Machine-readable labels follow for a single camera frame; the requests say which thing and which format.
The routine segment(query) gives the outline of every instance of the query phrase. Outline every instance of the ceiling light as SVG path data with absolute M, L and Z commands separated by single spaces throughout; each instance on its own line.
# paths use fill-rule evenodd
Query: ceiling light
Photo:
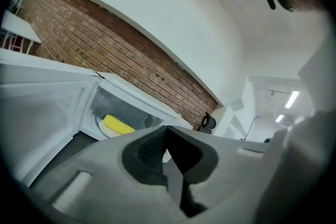
M 276 122 L 280 122 L 283 118 L 283 115 L 278 116 L 278 118 L 275 120 Z
M 290 108 L 293 105 L 293 103 L 294 103 L 295 99 L 298 97 L 299 93 L 300 92 L 298 92 L 298 91 L 293 91 L 292 92 L 292 95 L 290 96 L 287 104 L 285 105 L 286 109 Z
M 302 122 L 304 120 L 305 120 L 304 116 L 298 117 L 296 120 L 294 120 L 294 124 L 299 124 L 300 122 Z

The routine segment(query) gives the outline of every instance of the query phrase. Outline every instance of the ceiling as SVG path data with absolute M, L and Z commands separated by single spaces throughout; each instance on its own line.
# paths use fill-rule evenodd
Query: ceiling
M 244 55 L 304 55 L 309 59 L 329 30 L 325 14 L 289 13 L 266 0 L 219 0 L 234 21 L 244 43 Z
M 231 16 L 243 40 L 244 62 L 249 63 L 248 75 L 252 75 L 253 66 L 270 63 L 267 67 L 259 67 L 259 70 L 271 69 L 273 65 L 273 70 L 266 70 L 269 76 L 296 77 L 330 30 L 324 13 L 290 13 L 279 4 L 276 10 L 271 10 L 266 0 L 219 1 Z M 276 69 L 284 70 L 281 76 Z M 271 95 L 270 90 L 279 92 Z M 292 124 L 298 117 L 310 115 L 314 109 L 304 90 L 300 90 L 292 107 L 285 109 L 293 90 L 295 88 L 279 84 L 255 84 L 257 116 L 275 121 L 283 114 L 285 117 L 280 125 L 285 126 L 286 122 Z
M 285 105 L 293 90 L 296 88 L 288 86 L 276 86 L 271 84 L 255 84 L 256 114 L 260 118 L 276 120 L 279 115 L 285 117 L 280 125 L 293 124 L 294 120 L 301 116 L 309 116 L 314 108 L 308 93 L 300 90 L 299 96 L 294 104 L 286 109 Z

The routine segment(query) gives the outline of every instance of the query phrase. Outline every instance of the gray plastic surface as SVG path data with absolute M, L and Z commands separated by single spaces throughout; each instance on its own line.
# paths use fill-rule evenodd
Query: gray plastic surface
M 269 144 L 177 127 L 213 147 L 219 157 L 208 180 L 190 185 L 193 200 L 207 207 L 192 218 L 184 215 L 165 187 L 138 183 L 121 164 L 124 147 L 157 127 L 94 144 L 52 170 L 35 191 L 52 203 L 76 173 L 86 171 L 92 181 L 68 210 L 83 222 L 275 223 L 300 202 L 328 167 L 335 127 L 335 112 L 319 113 L 291 131 L 277 132 Z

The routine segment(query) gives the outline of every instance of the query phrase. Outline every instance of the white plastic panel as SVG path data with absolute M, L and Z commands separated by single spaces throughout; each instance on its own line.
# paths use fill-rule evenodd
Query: white plastic panel
M 138 102 L 140 101 L 146 103 L 152 109 L 158 110 L 161 113 L 166 114 L 166 116 L 168 116 L 168 118 L 170 119 L 175 119 L 178 117 L 178 114 L 171 107 L 162 103 L 158 99 L 150 96 L 148 93 L 140 90 L 139 88 L 129 83 L 128 81 L 124 80 L 117 74 L 111 74 L 111 73 L 99 73 L 99 74 L 102 75 L 109 82 L 110 85 L 113 85 L 115 88 L 118 88 L 119 92 L 123 92 L 124 94 L 133 96 L 138 100 Z
M 0 61 L 1 151 L 10 172 L 25 184 L 78 132 L 97 81 L 64 69 Z
M 51 61 L 49 59 L 21 54 L 20 52 L 0 49 L 0 60 L 1 62 L 9 62 L 9 63 L 20 63 L 21 65 L 28 65 L 30 67 L 44 68 L 49 70 L 58 70 L 58 71 L 66 71 L 77 74 L 85 74 L 96 76 L 97 74 L 87 68 L 77 67 L 73 65 L 68 65 L 67 63 Z
M 116 82 L 117 80 L 101 78 L 92 91 L 80 124 L 80 130 L 85 134 L 100 141 L 107 139 L 97 124 L 97 121 L 106 114 L 114 114 L 126 119 L 125 123 L 136 130 L 154 126 L 158 121 L 160 125 L 174 125 L 192 129 L 192 126 L 180 115 L 174 111 L 171 115 L 169 112 L 171 108 L 165 110 L 165 104 L 162 102 L 156 100 L 153 106 L 152 99 L 147 99 L 145 92 L 138 88 L 134 89 L 130 83 L 130 88 L 127 83 L 123 82 L 121 86 Z

